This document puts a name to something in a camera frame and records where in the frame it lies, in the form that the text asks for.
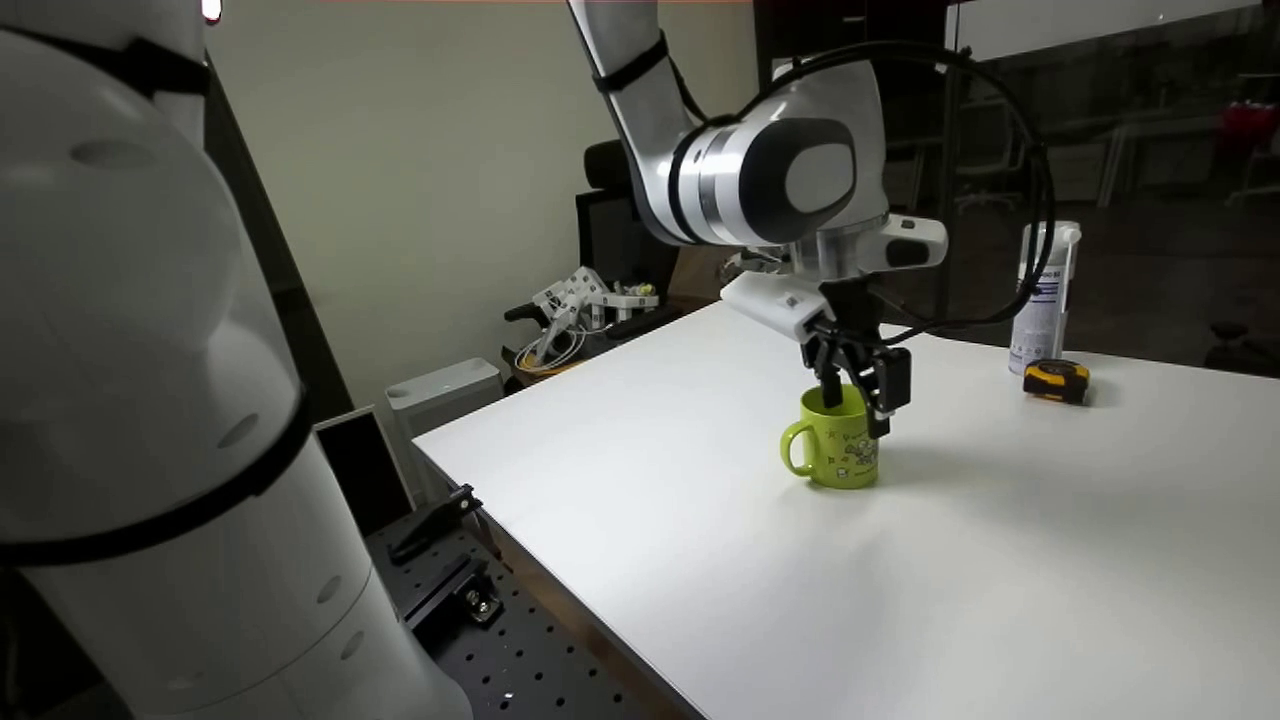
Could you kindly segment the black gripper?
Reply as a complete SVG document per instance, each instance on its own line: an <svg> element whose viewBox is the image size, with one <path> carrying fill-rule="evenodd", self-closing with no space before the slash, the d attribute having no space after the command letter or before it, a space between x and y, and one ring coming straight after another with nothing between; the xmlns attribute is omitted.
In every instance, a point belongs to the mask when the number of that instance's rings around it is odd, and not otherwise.
<svg viewBox="0 0 1280 720"><path fill-rule="evenodd" d="M893 411L912 398L912 352L885 346L885 305L869 279L820 287L820 313L802 325L800 354L817 377L820 403L844 403L844 377L864 385L873 436L893 433Z"/></svg>

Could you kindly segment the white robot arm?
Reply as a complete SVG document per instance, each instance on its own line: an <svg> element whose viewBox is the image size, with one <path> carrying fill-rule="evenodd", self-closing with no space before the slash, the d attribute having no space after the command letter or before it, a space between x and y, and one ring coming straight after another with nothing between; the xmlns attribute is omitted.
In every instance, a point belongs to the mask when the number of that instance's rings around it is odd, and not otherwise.
<svg viewBox="0 0 1280 720"><path fill-rule="evenodd" d="M873 48L705 119L657 0L564 0L649 227L893 416L864 279L942 260L885 191ZM199 0L0 0L0 537L132 720L466 720L374 574L204 153Z"/></svg>

